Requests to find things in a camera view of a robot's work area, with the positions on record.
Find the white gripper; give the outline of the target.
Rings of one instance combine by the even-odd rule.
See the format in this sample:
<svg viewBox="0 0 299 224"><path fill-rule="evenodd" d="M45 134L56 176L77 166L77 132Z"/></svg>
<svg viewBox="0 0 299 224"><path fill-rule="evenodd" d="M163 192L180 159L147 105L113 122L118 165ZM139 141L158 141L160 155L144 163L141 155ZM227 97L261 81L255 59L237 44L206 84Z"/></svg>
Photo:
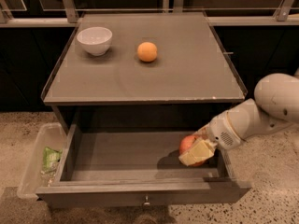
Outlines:
<svg viewBox="0 0 299 224"><path fill-rule="evenodd" d="M186 166L193 166L213 157L216 144L218 148L225 150L239 147L242 144L242 139L233 129L228 111L214 117L208 125L203 126L193 135L202 139L194 141L189 148L178 156L179 160Z"/></svg>

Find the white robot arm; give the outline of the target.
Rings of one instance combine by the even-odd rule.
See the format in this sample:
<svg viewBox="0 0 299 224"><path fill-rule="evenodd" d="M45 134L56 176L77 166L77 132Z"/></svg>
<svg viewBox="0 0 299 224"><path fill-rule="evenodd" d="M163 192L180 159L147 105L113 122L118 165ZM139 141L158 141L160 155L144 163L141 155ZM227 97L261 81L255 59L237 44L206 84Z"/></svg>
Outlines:
<svg viewBox="0 0 299 224"><path fill-rule="evenodd" d="M179 161L197 166L218 149L230 150L253 136L268 135L299 123L299 76L270 74L254 89L254 97L223 111L207 125L186 136Z"/></svg>

